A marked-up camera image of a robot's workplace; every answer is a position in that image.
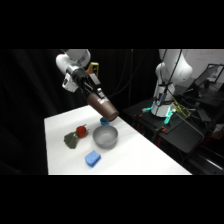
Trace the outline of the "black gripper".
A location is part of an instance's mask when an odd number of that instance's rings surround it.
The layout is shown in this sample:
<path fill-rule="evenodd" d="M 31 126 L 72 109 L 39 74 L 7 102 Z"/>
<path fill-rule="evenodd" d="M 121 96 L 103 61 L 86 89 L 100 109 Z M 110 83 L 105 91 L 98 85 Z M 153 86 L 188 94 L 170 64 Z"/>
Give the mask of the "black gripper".
<path fill-rule="evenodd" d="M 97 93 L 100 99 L 105 99 L 105 94 L 100 87 L 100 81 L 94 74 L 87 74 L 82 68 L 76 68 L 72 71 L 73 82 L 81 89 L 84 97 L 87 98 L 92 93 Z"/>

